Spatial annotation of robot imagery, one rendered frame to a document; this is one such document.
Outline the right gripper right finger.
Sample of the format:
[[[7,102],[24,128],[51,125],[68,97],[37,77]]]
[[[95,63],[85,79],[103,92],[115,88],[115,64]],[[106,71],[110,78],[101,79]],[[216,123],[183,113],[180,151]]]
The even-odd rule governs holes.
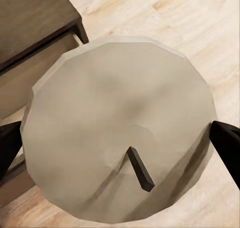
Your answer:
[[[240,189],[240,128],[214,121],[209,138]]]

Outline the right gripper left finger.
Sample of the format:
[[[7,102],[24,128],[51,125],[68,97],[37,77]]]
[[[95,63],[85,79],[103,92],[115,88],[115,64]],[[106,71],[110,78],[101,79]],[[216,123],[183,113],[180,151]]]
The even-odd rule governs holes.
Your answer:
[[[21,122],[0,126],[0,181],[22,147]]]

